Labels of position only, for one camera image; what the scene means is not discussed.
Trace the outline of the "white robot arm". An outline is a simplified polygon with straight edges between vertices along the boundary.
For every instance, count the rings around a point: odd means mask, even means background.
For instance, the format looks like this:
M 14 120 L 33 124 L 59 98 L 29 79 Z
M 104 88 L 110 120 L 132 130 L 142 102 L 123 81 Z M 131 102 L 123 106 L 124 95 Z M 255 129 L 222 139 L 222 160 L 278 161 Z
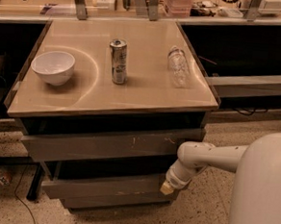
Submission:
M 165 195 L 185 188 L 206 167 L 221 168 L 235 175 L 228 224 L 281 224 L 281 133 L 243 146 L 187 141 L 177 156 L 160 188 Z

